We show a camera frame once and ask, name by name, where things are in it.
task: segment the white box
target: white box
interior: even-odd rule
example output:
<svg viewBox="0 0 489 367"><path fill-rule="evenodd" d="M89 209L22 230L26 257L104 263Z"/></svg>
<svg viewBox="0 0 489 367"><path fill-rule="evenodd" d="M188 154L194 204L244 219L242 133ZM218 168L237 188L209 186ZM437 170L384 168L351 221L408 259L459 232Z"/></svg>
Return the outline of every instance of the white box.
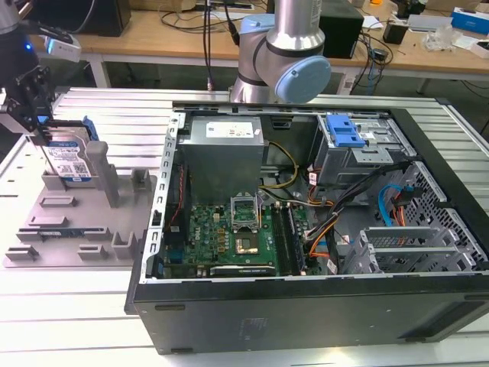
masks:
<svg viewBox="0 0 489 367"><path fill-rule="evenodd" d="M483 59L489 59L489 41L480 41L473 44L471 51Z"/></svg>

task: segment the plastic bag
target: plastic bag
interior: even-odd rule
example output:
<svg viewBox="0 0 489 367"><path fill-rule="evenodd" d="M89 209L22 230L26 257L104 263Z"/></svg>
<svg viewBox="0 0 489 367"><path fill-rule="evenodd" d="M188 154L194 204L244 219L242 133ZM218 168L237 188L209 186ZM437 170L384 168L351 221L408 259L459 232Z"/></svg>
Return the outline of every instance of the plastic bag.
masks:
<svg viewBox="0 0 489 367"><path fill-rule="evenodd" d="M454 31L451 25L445 25L423 37L423 46L428 51L453 51L455 49L453 42L460 36L461 32Z"/></svg>

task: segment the cardboard box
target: cardboard box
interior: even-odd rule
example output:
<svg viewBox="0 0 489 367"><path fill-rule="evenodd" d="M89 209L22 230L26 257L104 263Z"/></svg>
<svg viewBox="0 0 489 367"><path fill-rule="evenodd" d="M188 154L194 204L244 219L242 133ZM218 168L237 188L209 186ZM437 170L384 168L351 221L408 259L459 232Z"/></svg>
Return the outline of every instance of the cardboard box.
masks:
<svg viewBox="0 0 489 367"><path fill-rule="evenodd" d="M438 11L453 11L455 8L475 10L482 0L428 0L426 9Z"/></svg>
<svg viewBox="0 0 489 367"><path fill-rule="evenodd" d="M473 44L471 47L471 52L479 57L482 57L483 59L489 59L489 42L482 41Z"/></svg>
<svg viewBox="0 0 489 367"><path fill-rule="evenodd" d="M129 0L134 10L161 10L181 12L193 9L197 0Z"/></svg>
<svg viewBox="0 0 489 367"><path fill-rule="evenodd" d="M460 8L455 8L452 13L452 27L465 29L466 31L487 35L489 34L489 14L465 13Z"/></svg>

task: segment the motherboard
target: motherboard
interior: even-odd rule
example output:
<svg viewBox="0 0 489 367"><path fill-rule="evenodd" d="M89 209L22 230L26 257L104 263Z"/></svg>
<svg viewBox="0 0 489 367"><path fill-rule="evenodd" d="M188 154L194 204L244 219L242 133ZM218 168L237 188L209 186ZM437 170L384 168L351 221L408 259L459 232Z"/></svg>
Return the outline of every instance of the motherboard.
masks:
<svg viewBox="0 0 489 367"><path fill-rule="evenodd" d="M233 229L236 221L255 220L259 228L254 232ZM190 210L187 245L169 249L167 258L171 268L194 268L198 278L211 269L227 273L239 267L265 269L275 275L297 274L304 268L302 236L308 228L303 206L271 204L260 205L258 210L253 206L233 210L230 204L195 205Z"/></svg>

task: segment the blue box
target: blue box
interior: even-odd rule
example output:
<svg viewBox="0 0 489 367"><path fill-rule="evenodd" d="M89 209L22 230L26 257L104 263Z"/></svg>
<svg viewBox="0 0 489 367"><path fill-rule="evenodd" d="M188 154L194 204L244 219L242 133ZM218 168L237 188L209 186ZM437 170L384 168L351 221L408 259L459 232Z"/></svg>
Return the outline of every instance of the blue box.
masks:
<svg viewBox="0 0 489 367"><path fill-rule="evenodd" d="M452 27L487 35L489 34L489 14L476 12L466 13L460 8L452 12Z"/></svg>

